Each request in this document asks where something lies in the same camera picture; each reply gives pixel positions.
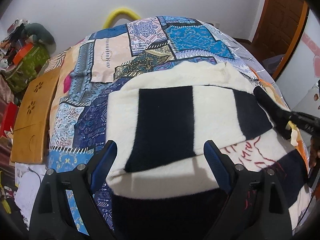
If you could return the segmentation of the orange box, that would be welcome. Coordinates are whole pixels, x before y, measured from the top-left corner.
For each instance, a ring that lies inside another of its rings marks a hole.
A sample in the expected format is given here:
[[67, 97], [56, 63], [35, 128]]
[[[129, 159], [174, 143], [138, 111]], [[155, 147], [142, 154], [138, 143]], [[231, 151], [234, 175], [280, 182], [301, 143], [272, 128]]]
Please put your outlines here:
[[28, 43], [25, 46], [23, 46], [16, 54], [16, 56], [13, 58], [12, 62], [14, 65], [18, 65], [21, 60], [29, 53], [29, 51], [33, 48], [32, 43]]

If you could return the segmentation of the white cabinet with stickers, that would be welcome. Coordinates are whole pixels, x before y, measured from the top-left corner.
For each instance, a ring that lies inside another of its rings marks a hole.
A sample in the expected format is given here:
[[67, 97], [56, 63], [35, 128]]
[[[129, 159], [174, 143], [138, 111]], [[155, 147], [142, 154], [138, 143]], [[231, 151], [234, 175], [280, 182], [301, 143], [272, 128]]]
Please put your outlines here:
[[303, 112], [320, 118], [319, 81], [307, 92], [302, 100], [293, 108], [295, 112]]

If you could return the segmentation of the green patterned bag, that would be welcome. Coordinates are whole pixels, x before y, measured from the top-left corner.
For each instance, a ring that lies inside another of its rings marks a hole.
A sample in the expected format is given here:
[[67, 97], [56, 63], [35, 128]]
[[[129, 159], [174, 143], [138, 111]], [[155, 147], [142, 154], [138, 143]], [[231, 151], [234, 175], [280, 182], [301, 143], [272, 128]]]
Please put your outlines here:
[[33, 44], [33, 48], [16, 66], [13, 63], [2, 71], [5, 81], [14, 94], [26, 89], [50, 58], [48, 50], [42, 44]]

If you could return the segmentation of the grey stuffed toy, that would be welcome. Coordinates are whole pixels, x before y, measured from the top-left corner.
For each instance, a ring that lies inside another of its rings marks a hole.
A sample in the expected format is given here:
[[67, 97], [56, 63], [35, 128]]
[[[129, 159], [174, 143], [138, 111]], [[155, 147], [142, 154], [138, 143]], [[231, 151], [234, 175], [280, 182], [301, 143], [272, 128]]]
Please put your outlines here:
[[39, 23], [28, 23], [24, 25], [22, 36], [29, 39], [33, 44], [42, 43], [46, 45], [55, 44], [52, 34]]

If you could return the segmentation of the yellow foam tube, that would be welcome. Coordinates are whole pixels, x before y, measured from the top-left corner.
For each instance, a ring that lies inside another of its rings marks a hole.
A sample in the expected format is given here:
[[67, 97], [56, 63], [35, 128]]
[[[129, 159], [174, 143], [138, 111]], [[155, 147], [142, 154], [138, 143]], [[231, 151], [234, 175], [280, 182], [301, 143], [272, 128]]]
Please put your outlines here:
[[135, 13], [134, 11], [132, 11], [131, 9], [128, 8], [118, 8], [113, 10], [112, 12], [110, 12], [103, 24], [103, 29], [107, 29], [110, 28], [114, 22], [114, 20], [118, 17], [118, 16], [127, 16], [130, 20], [132, 21], [136, 21], [136, 20], [140, 20], [141, 17]]

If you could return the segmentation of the wooden lap desk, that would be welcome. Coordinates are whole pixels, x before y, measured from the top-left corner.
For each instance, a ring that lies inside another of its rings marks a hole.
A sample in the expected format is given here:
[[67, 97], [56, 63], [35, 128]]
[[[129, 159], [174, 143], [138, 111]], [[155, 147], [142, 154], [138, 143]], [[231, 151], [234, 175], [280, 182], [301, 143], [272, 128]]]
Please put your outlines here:
[[10, 160], [41, 164], [48, 152], [49, 115], [60, 76], [60, 67], [29, 83], [17, 113]]

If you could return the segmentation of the wooden door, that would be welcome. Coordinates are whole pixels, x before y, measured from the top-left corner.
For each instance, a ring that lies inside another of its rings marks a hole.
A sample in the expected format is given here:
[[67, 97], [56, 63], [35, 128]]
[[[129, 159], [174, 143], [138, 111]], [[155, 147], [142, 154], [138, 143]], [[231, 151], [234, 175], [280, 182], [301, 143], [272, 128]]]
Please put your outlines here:
[[291, 59], [308, 18], [304, 0], [265, 0], [252, 44], [255, 57], [263, 62], [278, 57], [271, 75], [277, 79]]

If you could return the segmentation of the blue patchwork bed cover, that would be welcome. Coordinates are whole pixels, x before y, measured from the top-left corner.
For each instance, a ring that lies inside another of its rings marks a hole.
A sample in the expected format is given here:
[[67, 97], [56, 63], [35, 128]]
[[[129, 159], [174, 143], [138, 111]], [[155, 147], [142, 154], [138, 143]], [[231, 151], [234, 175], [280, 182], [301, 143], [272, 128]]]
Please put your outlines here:
[[60, 59], [48, 167], [65, 172], [103, 148], [108, 96], [131, 78], [183, 61], [217, 64], [235, 57], [200, 21], [155, 16], [97, 31]]

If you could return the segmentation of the white and navy knit sweater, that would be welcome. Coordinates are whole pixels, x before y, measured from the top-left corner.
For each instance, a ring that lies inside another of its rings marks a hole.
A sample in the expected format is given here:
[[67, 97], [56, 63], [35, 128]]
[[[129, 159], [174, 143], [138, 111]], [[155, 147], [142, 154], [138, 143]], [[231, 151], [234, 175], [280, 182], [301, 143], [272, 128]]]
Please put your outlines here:
[[208, 140], [249, 171], [275, 171], [293, 231], [310, 199], [308, 170], [253, 89], [230, 63], [201, 61], [141, 74], [109, 95], [117, 239], [208, 239], [227, 199], [204, 157]]

